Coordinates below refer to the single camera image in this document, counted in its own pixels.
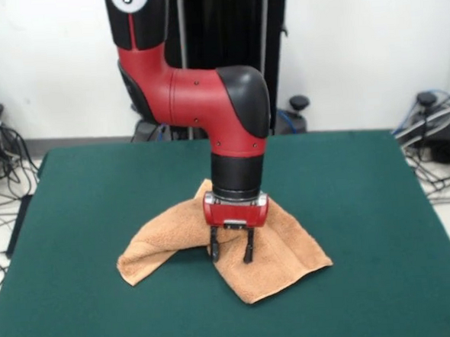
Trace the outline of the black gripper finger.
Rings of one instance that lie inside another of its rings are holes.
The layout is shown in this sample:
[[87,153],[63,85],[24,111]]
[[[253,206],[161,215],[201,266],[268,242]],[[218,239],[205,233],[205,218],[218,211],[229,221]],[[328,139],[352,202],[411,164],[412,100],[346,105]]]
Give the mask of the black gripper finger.
[[247,232],[247,242],[246,242],[246,247],[245,247],[246,251],[245,251],[245,255],[243,257],[243,261],[245,264],[249,264],[252,262],[252,259],[253,259],[255,229],[254,228],[246,228],[246,232]]
[[218,241],[217,233],[218,233],[218,227],[211,226],[209,246],[210,246],[211,261],[213,263],[216,263],[220,258],[220,250],[219,250],[220,243]]

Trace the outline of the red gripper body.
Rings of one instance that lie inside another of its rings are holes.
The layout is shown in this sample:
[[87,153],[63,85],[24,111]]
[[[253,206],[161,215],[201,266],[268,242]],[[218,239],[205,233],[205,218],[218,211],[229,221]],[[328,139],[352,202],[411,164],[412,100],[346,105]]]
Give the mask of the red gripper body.
[[265,224],[268,206],[268,195],[263,192],[246,201],[226,201],[216,197],[212,191],[203,196],[204,218],[210,226],[258,228]]

